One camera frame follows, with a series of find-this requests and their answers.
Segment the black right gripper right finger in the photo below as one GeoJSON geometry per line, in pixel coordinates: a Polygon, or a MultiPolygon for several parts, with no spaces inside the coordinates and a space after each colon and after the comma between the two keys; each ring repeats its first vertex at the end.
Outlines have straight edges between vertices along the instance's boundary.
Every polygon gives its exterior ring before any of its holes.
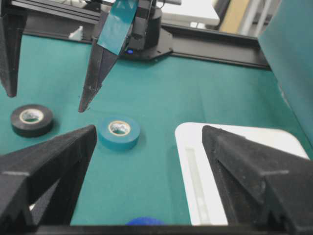
{"type": "Polygon", "coordinates": [[[311,160],[206,125],[202,143],[207,156],[227,170],[257,206],[252,224],[288,233],[313,230],[311,160]]]}

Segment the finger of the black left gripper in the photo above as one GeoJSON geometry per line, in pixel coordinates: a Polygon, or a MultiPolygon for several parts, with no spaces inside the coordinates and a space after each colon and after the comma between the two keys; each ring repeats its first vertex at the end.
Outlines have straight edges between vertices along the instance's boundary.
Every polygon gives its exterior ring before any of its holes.
{"type": "Polygon", "coordinates": [[[0,82],[9,97],[17,94],[22,34],[27,16],[5,14],[0,18],[0,82]]]}
{"type": "Polygon", "coordinates": [[[84,112],[102,87],[102,83],[109,74],[117,59],[122,54],[114,54],[98,45],[98,39],[108,17],[108,13],[101,11],[100,19],[95,25],[92,34],[92,47],[83,91],[78,112],[84,112]]]}

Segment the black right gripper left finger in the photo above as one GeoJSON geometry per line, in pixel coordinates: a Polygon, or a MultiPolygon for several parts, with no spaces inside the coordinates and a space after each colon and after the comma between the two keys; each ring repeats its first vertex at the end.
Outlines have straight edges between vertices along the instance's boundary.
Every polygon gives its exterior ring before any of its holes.
{"type": "Polygon", "coordinates": [[[69,225],[97,143],[94,125],[0,157],[0,233],[69,225]]]}

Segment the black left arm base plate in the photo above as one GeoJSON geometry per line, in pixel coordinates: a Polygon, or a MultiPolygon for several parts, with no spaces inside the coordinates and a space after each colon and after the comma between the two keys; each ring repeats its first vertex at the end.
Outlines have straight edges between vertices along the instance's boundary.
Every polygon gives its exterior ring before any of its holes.
{"type": "Polygon", "coordinates": [[[152,33],[148,32],[143,42],[143,49],[138,49],[139,40],[132,38],[121,57],[128,60],[151,61],[173,52],[173,35],[163,28],[152,33]]]}

